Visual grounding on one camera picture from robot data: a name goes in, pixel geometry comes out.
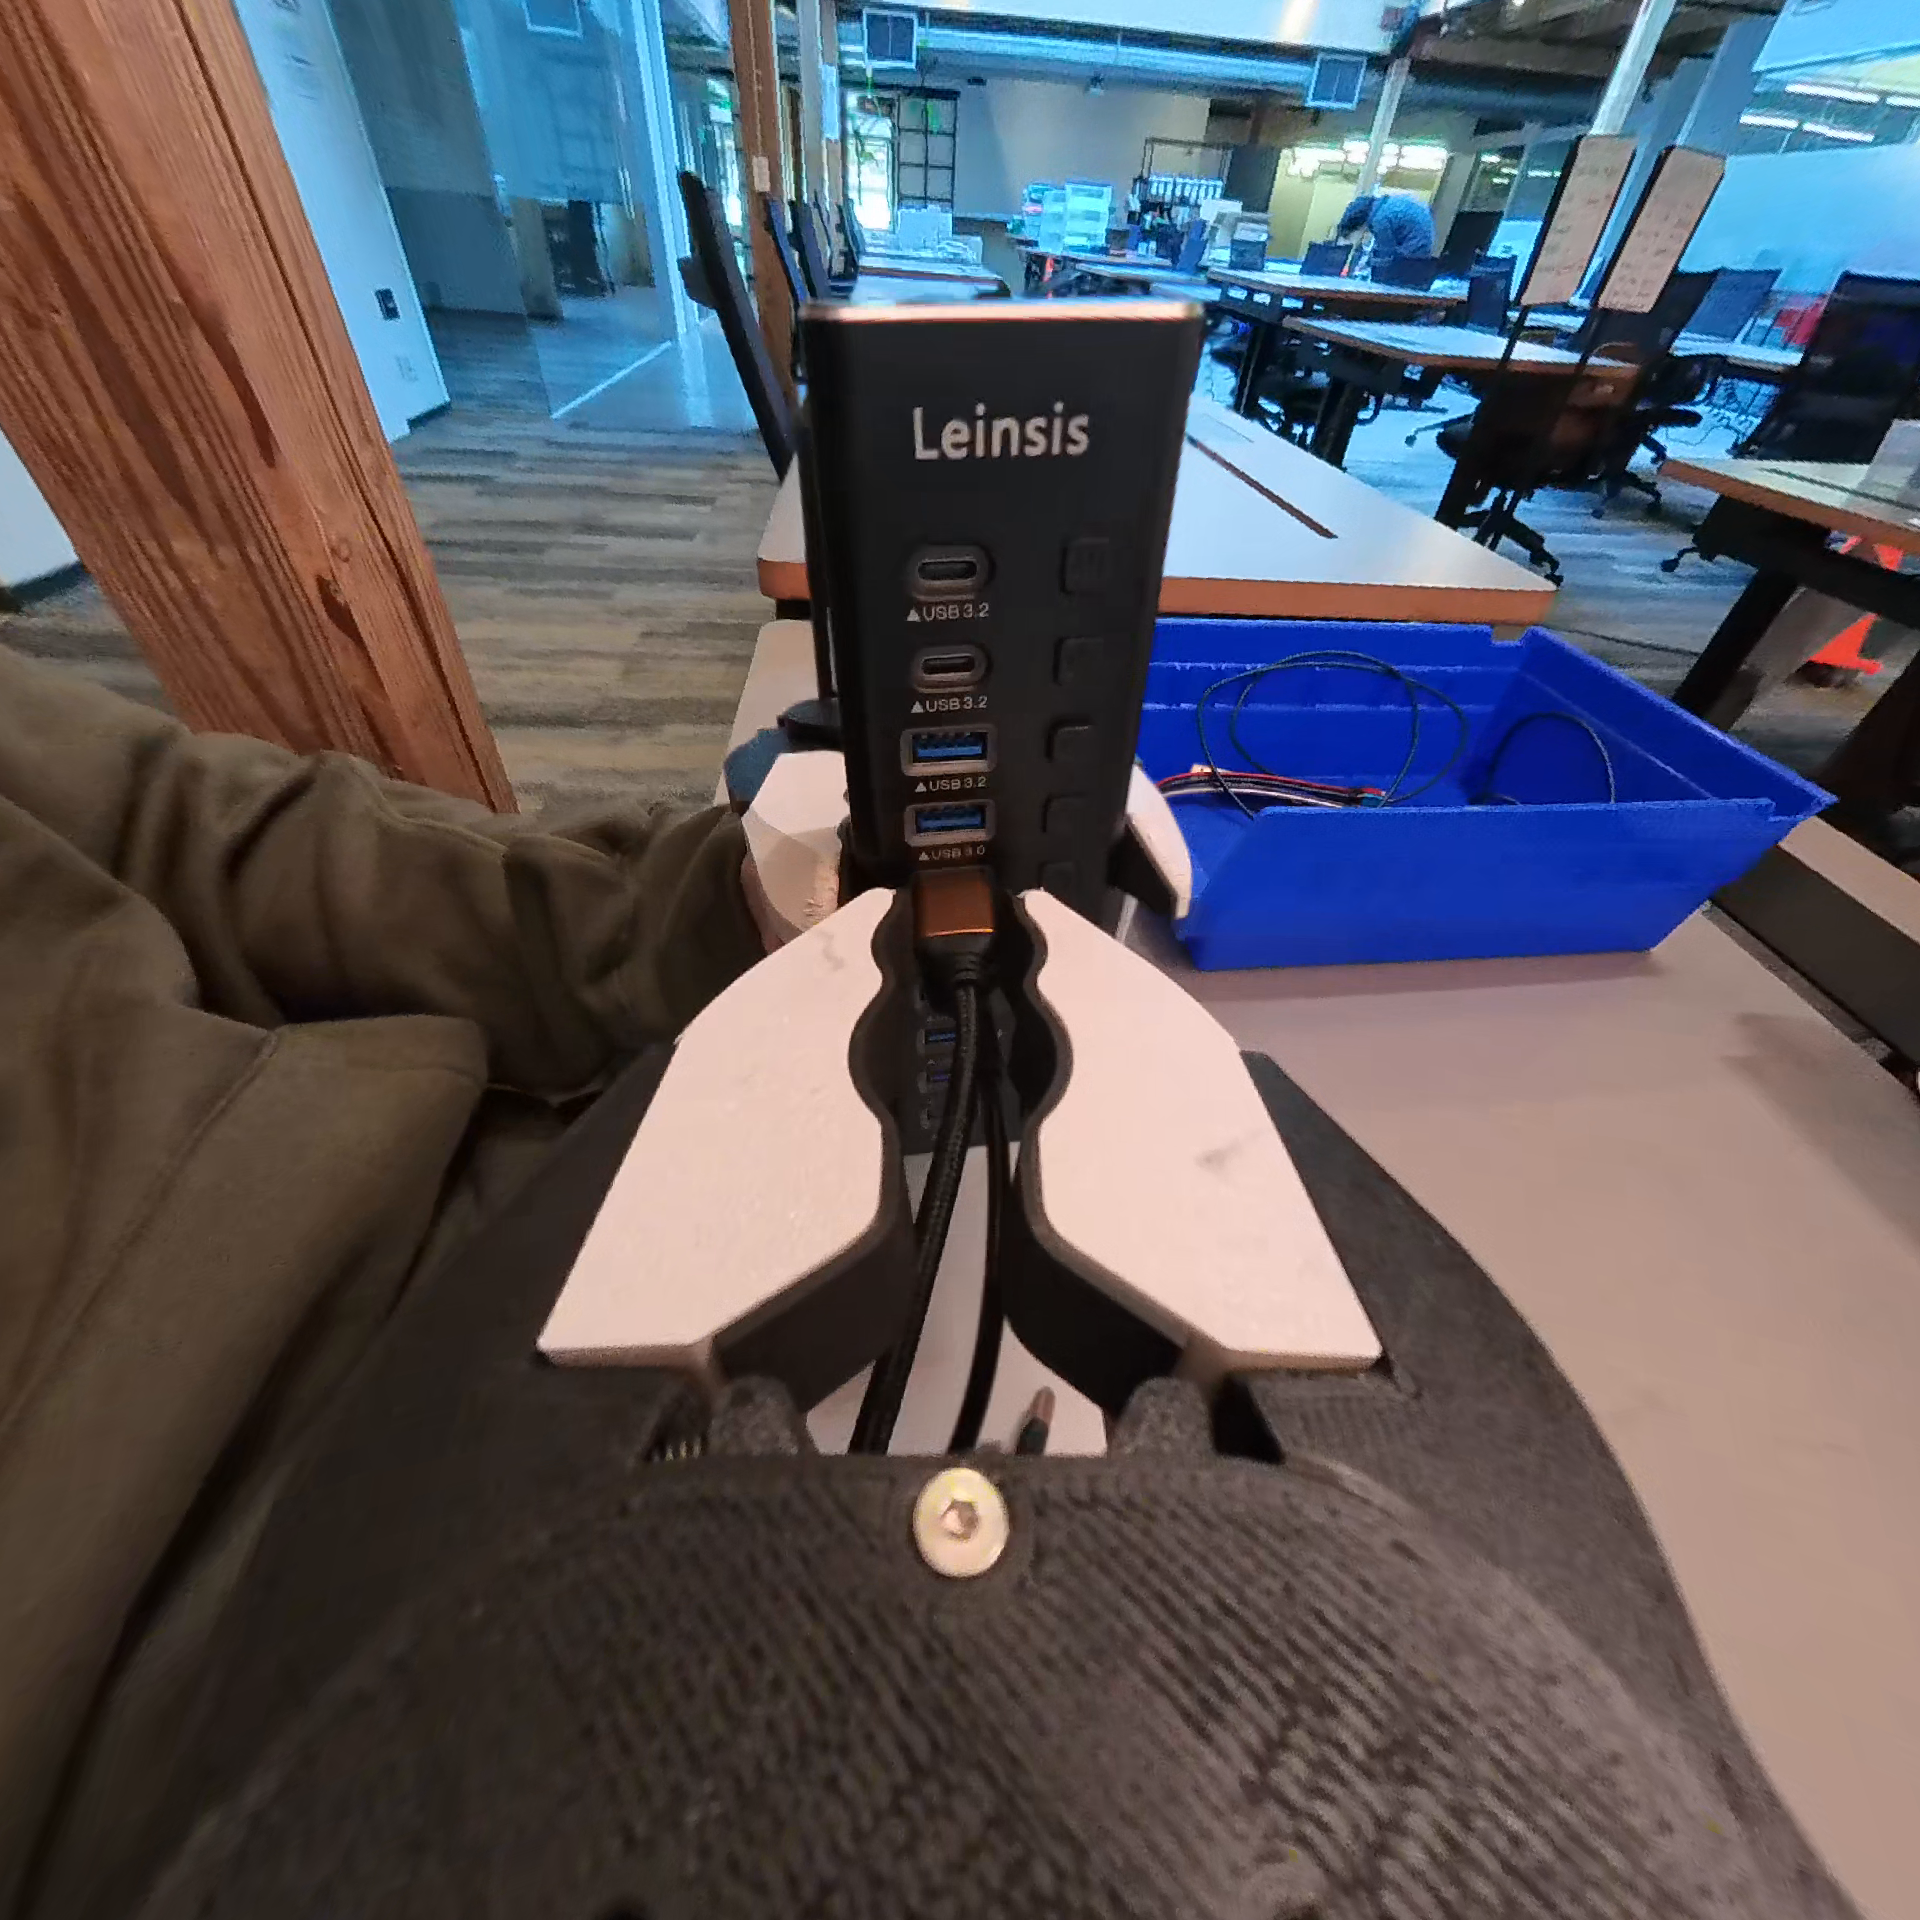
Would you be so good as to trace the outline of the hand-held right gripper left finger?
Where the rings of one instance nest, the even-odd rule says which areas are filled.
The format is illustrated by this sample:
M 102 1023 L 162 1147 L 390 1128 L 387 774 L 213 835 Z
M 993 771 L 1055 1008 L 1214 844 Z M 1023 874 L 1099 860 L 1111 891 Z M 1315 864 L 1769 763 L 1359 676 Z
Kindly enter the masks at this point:
M 693 1381 L 850 1381 L 903 1324 L 913 1229 L 894 1119 L 852 1053 L 892 981 L 868 891 L 682 1032 L 537 1350 Z

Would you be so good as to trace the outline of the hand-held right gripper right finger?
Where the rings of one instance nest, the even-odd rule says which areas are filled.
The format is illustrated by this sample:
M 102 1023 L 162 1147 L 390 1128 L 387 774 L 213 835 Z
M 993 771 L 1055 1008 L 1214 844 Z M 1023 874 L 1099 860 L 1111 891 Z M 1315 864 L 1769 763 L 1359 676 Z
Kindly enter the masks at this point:
M 1359 1375 L 1382 1342 L 1231 1032 L 1049 894 L 1009 1310 L 1066 1381 Z

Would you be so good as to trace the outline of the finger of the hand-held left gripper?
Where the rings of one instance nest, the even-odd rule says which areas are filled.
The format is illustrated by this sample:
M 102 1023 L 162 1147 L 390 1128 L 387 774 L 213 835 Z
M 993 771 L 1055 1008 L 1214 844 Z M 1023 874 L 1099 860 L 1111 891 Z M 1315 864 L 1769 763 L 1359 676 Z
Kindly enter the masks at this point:
M 747 803 L 740 887 L 767 952 L 822 926 L 843 902 L 849 765 L 842 751 L 773 758 Z
M 1183 832 L 1141 763 L 1130 768 L 1111 844 L 1111 888 L 1166 922 L 1187 919 L 1193 902 L 1193 858 Z

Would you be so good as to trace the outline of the black usb hub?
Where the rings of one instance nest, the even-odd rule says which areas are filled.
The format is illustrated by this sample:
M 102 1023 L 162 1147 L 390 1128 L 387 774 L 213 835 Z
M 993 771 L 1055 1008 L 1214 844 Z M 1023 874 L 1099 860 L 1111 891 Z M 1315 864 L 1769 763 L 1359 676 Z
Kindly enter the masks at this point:
M 801 502 L 846 874 L 987 871 L 1111 927 L 1202 311 L 809 304 Z

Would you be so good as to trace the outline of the white desk with wooden edge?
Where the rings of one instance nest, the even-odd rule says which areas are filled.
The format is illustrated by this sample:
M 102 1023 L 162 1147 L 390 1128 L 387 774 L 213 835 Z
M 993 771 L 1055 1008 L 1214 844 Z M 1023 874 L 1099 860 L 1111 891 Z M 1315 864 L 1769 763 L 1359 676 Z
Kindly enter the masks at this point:
M 1535 626 L 1555 587 L 1341 468 L 1193 400 L 1173 492 L 1166 618 Z

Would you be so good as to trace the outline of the grey desk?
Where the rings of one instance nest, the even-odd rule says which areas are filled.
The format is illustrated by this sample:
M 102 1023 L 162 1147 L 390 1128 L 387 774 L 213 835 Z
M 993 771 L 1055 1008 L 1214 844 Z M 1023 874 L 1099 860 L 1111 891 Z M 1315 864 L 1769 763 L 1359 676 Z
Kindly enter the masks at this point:
M 1467 1250 L 1641 1500 L 1745 1736 L 1915 1915 L 1915 1106 L 1717 926 L 1190 973 Z

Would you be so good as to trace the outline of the wooden top desk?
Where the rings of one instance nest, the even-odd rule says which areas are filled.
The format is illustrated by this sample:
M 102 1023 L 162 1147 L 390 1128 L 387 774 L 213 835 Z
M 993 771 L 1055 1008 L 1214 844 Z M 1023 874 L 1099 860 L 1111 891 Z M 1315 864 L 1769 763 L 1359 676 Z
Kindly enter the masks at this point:
M 1732 731 L 1761 699 L 1793 628 L 1798 594 L 1833 604 L 1841 618 L 1871 614 L 1917 635 L 1915 572 L 1878 567 L 1860 550 L 1892 547 L 1915 560 L 1915 492 L 1871 492 L 1863 463 L 1766 459 L 1668 459 L 1663 477 L 1708 488 L 1715 504 L 1694 544 L 1702 560 L 1737 560 L 1751 579 L 1683 676 L 1674 701 L 1708 725 Z M 1843 552 L 1836 538 L 1852 538 Z M 1884 846 L 1917 797 L 1917 661 L 1899 672 L 1863 719 L 1821 763 L 1830 790 L 1829 822 Z
M 1477 392 L 1497 390 L 1519 376 L 1596 380 L 1610 392 L 1639 374 L 1634 364 L 1611 354 L 1511 343 L 1474 327 L 1289 318 L 1284 330 L 1329 347 L 1329 390 L 1308 450 L 1331 466 L 1345 466 L 1359 407 L 1369 397 L 1389 396 L 1404 373 L 1419 380 L 1460 376 Z

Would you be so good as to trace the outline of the blue plastic bin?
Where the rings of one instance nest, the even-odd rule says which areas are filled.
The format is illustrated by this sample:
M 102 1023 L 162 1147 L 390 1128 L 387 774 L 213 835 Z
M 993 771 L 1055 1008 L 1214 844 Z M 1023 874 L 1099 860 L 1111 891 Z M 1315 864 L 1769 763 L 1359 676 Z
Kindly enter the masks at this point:
M 1209 971 L 1645 950 L 1833 804 L 1541 628 L 1166 618 L 1138 758 Z

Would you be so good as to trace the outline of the black chair back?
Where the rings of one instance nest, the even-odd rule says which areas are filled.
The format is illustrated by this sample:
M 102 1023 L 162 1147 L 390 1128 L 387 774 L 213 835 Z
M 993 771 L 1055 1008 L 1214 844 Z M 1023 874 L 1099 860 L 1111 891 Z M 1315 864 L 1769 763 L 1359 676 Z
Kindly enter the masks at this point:
M 687 229 L 687 252 L 679 261 L 682 282 L 687 298 L 717 318 L 767 461 L 777 477 L 786 477 L 797 450 L 796 404 L 740 276 L 724 208 L 693 171 L 679 171 L 679 196 Z

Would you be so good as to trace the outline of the black office chair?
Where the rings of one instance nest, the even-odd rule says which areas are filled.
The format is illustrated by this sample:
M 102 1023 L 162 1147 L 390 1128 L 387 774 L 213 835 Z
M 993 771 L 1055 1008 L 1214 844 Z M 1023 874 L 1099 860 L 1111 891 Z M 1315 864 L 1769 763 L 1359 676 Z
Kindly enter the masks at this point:
M 1613 352 L 1559 374 L 1497 382 L 1436 436 L 1453 463 L 1434 516 L 1478 547 L 1513 544 L 1559 587 L 1564 564 L 1522 508 L 1542 488 L 1583 488 L 1607 471 L 1641 382 L 1641 359 Z

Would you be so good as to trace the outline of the wooden pillar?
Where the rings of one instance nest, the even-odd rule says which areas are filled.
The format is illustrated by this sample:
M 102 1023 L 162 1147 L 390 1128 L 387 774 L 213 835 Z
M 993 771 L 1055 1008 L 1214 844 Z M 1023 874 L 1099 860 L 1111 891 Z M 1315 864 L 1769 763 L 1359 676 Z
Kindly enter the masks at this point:
M 3 5 L 4 436 L 195 728 L 514 792 L 231 5 Z

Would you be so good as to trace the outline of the paper board on stand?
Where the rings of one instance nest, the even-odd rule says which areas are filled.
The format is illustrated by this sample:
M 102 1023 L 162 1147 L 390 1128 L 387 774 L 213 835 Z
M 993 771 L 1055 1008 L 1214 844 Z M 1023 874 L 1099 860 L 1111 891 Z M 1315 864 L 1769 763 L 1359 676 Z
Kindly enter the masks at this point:
M 1724 171 L 1726 158 L 1717 151 L 1660 151 L 1599 287 L 1590 294 L 1590 309 L 1621 316 L 1645 316 L 1655 309 L 1668 276 L 1689 252 Z
M 1582 135 L 1564 164 L 1516 309 L 1564 304 L 1578 294 L 1625 189 L 1639 141 L 1633 135 Z

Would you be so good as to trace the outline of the slim wooden post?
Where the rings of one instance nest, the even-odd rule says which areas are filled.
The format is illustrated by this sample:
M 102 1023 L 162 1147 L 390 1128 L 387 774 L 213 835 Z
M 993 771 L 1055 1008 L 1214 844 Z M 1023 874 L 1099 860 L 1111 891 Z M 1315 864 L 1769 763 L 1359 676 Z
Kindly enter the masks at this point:
M 727 3 L 759 327 L 786 400 L 796 400 L 796 298 L 770 214 L 783 208 L 783 107 L 773 3 Z

